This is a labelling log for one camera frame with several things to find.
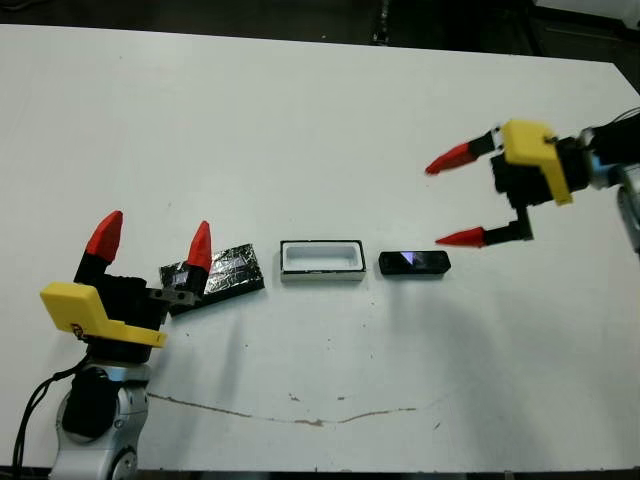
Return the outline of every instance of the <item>black cable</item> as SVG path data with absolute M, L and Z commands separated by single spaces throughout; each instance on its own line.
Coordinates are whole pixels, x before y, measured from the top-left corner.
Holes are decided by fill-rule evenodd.
M 82 367 L 87 363 L 89 356 L 86 355 L 80 362 L 74 367 L 69 368 L 68 370 L 63 370 L 62 372 L 54 373 L 51 378 L 48 378 L 31 394 L 29 397 L 29 401 L 27 402 L 27 406 L 24 409 L 24 414 L 22 415 L 22 420 L 20 421 L 20 428 L 18 428 L 18 434 L 16 435 L 16 443 L 13 446 L 13 461 L 11 464 L 11 469 L 13 473 L 14 480 L 20 480 L 22 477 L 22 460 L 24 458 L 24 443 L 25 437 L 27 434 L 27 424 L 29 423 L 29 418 L 31 414 L 36 409 L 38 404 L 42 401 L 42 399 L 47 394 L 49 390 L 49 386 L 53 382 L 57 382 L 58 380 L 62 380 L 63 378 L 70 377 L 71 375 L 80 371 Z

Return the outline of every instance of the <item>table surface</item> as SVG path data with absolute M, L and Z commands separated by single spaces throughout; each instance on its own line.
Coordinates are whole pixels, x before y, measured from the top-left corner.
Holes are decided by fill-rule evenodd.
M 561 136 L 611 120 L 638 104 L 614 66 L 2 26 L 0 78 L 0 463 L 35 385 L 83 353 L 38 292 L 73 279 L 116 208 L 111 273 L 157 284 L 207 219 L 216 249 L 255 245 L 266 284 L 167 321 L 142 468 L 640 463 L 640 272 L 614 191 L 533 208 L 533 242 L 451 249 L 442 281 L 376 265 L 511 220 L 487 160 L 436 178 L 425 165 L 514 116 Z M 366 277 L 283 284 L 283 239 L 362 240 Z M 25 464 L 53 464 L 68 387 L 33 417 Z

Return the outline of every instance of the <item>red fingertip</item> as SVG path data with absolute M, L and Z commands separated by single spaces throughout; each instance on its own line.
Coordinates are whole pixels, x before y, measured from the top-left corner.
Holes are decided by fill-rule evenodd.
M 443 170 L 450 170 L 452 168 L 461 167 L 467 163 L 474 162 L 477 159 L 469 149 L 468 143 L 463 143 L 457 147 L 452 148 L 444 155 L 440 155 L 436 158 L 426 169 L 425 172 L 428 175 L 437 175 Z
M 453 233 L 439 240 L 436 240 L 436 243 L 439 245 L 451 245 L 454 247 L 480 248 L 486 246 L 484 234 L 484 228 L 476 227 L 470 230 L 463 230 L 462 232 Z
M 211 270 L 211 230 L 208 222 L 203 221 L 198 227 L 191 241 L 187 263 L 204 268 L 207 272 Z
M 122 230 L 122 212 L 114 210 L 96 227 L 85 251 L 111 263 L 116 258 Z

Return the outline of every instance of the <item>brown stain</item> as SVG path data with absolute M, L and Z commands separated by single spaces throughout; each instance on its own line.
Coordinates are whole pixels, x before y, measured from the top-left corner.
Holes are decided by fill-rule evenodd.
M 173 397 L 163 397 L 162 395 L 156 395 L 155 393 L 147 393 L 147 396 L 151 398 L 157 398 L 158 400 L 164 400 L 165 402 L 175 403 L 176 405 L 185 405 L 187 407 L 203 408 L 216 413 L 226 413 L 227 415 L 234 415 L 242 418 L 253 418 L 253 415 L 248 413 L 234 412 L 233 410 L 227 410 L 226 408 L 211 407 L 209 405 L 201 405 L 199 403 L 186 402 L 184 400 L 176 400 Z
M 319 418 L 313 422 L 311 420 L 294 420 L 293 423 L 310 425 L 312 427 L 324 427 L 324 421 Z
M 275 417 L 260 417 L 257 415 L 250 415 L 248 413 L 235 412 L 233 410 L 228 410 L 226 408 L 212 407 L 210 405 L 203 405 L 195 402 L 187 402 L 185 400 L 178 400 L 171 396 L 158 395 L 156 393 L 147 393 L 147 395 L 151 398 L 155 398 L 157 400 L 164 400 L 165 402 L 172 403 L 174 405 L 183 405 L 186 407 L 200 408 L 202 410 L 207 410 L 215 413 L 224 413 L 227 415 L 233 415 L 235 417 L 253 419 L 253 420 L 262 420 L 265 422 L 274 422 L 274 423 L 289 423 L 294 425 L 308 425 L 310 427 L 324 427 L 326 424 L 333 425 L 342 425 L 345 423 L 350 423 L 355 420 L 360 420 L 362 418 L 374 417 L 378 415 L 389 415 L 391 413 L 400 413 L 400 412 L 415 412 L 417 408 L 394 408 L 389 410 L 375 410 L 373 412 L 361 413 L 359 415 L 354 415 L 353 417 L 345 418 L 342 420 L 323 420 L 317 418 L 315 420 L 307 420 L 307 419 L 297 419 L 297 420 L 289 420 L 285 418 L 275 418 Z

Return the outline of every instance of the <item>black floor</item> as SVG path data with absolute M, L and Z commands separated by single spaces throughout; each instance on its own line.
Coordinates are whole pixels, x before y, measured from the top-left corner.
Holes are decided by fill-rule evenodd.
M 0 23 L 599 60 L 615 63 L 640 91 L 640 32 L 613 20 L 537 8 L 531 0 L 29 1 L 0 0 L 18 7 L 0 9 Z

